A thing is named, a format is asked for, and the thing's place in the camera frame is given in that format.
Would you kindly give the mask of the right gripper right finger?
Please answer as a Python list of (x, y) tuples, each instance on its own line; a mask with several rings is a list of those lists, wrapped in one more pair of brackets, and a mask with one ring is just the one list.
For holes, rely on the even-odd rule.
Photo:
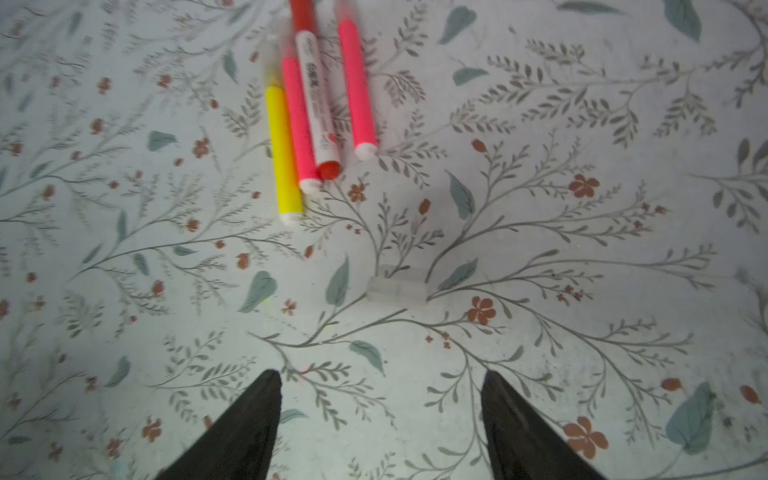
[(481, 388), (487, 452), (495, 479), (600, 479), (534, 408), (496, 371)]

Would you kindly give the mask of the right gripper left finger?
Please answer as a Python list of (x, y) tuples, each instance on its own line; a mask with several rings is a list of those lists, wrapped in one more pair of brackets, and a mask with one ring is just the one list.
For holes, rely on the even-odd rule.
[(164, 480), (265, 480), (281, 418), (280, 374), (261, 373), (186, 452)]

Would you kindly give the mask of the yellow highlighter pen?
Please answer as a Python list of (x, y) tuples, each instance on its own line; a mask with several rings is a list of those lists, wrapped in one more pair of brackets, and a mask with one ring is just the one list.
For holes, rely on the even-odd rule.
[(303, 217), (303, 201), (298, 184), (280, 50), (275, 36), (267, 38), (262, 54), (265, 107), (274, 165), (278, 214), (284, 225), (291, 226), (297, 224)]

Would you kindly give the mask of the pink highlighter pen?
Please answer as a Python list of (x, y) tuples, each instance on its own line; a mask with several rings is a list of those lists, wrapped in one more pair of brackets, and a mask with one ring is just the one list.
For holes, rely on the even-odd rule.
[(376, 158), (378, 144), (357, 18), (350, 1), (335, 1), (334, 11), (352, 127), (353, 151), (359, 160), (371, 161)]
[(301, 78), (295, 33), (285, 25), (279, 34), (281, 68), (288, 103), (293, 148), (298, 173), (298, 185), (305, 195), (320, 192), (320, 179), (312, 144), (306, 101)]

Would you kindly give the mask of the white whiteboard marker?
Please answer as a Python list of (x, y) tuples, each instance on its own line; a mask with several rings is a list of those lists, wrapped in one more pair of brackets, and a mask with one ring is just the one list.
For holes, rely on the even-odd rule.
[(341, 155), (321, 64), (313, 2), (290, 0), (289, 4), (316, 167), (323, 180), (335, 180), (341, 173)]

